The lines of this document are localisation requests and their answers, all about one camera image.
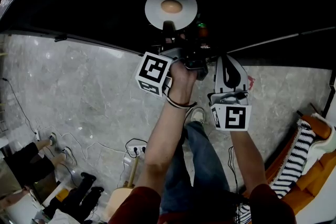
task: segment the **sneaker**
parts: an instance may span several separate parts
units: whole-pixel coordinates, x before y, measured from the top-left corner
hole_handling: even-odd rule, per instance
[[[91,175],[89,173],[86,173],[86,172],[82,172],[80,174],[81,177],[84,177],[84,178],[87,178],[87,179],[90,179],[92,181],[95,181],[97,178],[94,176],[94,175]]]
[[[102,188],[102,187],[92,187],[91,190],[99,191],[100,193],[102,193],[104,191],[104,188]]]
[[[73,165],[73,166],[76,166],[76,165],[77,165],[76,159],[75,159],[74,155],[72,154],[72,151],[71,151],[70,148],[68,148],[68,147],[66,146],[66,147],[62,150],[62,153],[65,154],[65,156],[66,156],[66,159],[65,159],[65,160],[66,160],[69,164],[71,164],[71,165]]]
[[[191,121],[198,121],[203,125],[205,122],[205,111],[202,108],[195,108],[191,114]]]
[[[54,146],[54,145],[56,145],[57,136],[56,136],[55,133],[51,133],[49,139],[50,139],[50,141],[51,141],[51,145],[50,145],[50,146]]]

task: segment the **marble floor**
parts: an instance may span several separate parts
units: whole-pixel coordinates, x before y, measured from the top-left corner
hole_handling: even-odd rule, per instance
[[[77,167],[71,167],[75,181],[80,181],[78,175],[82,171],[96,175],[96,185],[105,188],[100,200],[100,206],[105,207],[123,171],[125,143],[134,137],[149,138],[164,103],[164,98],[138,88],[134,73],[140,57],[31,36],[4,36],[3,46],[8,56],[3,60],[2,76],[11,82],[33,129],[38,130],[42,138],[55,132],[60,148],[72,148],[78,162]],[[293,67],[245,69],[254,79],[249,96],[252,105],[249,132],[267,159],[295,121],[298,109],[306,108],[309,102],[320,110],[324,108],[331,72]],[[206,95],[214,87],[213,74],[214,68],[210,67],[205,80],[196,83],[192,96],[206,111],[209,111]],[[2,102],[6,103],[3,115],[9,129],[6,135],[14,148],[20,149],[32,141],[34,134],[8,83],[0,82],[0,93]],[[232,145],[230,136],[214,129],[210,114],[205,130],[234,190],[234,176],[227,166],[228,148]],[[185,160],[193,175],[192,154],[186,144]],[[235,167],[241,186],[243,180],[237,164]],[[119,185],[127,179],[129,171],[126,166]],[[64,167],[57,169],[59,177],[64,173],[68,173]]]

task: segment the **black and white striped fabric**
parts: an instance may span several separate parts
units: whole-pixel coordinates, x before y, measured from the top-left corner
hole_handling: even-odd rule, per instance
[[[279,199],[290,192],[301,176],[303,165],[307,159],[309,147],[315,139],[310,124],[304,120],[298,121],[298,133],[292,143],[291,149],[286,156],[277,176],[269,184]],[[246,224],[251,221],[250,207],[243,205],[237,209],[240,223]]]

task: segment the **white plate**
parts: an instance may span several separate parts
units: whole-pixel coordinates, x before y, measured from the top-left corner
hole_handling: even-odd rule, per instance
[[[145,14],[148,21],[158,29],[163,28],[163,22],[171,20],[175,29],[179,30],[188,26],[196,17],[196,0],[176,0],[182,4],[182,10],[179,13],[167,13],[162,10],[161,3],[165,0],[147,0],[145,4]]]

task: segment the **blue jeans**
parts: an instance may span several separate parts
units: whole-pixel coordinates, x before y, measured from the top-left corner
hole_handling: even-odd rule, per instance
[[[191,186],[179,144],[166,175],[160,214],[195,211],[198,207],[209,214],[218,210],[223,213],[217,197],[222,190],[230,189],[221,161],[199,122],[187,124],[184,132],[193,153],[194,186]]]

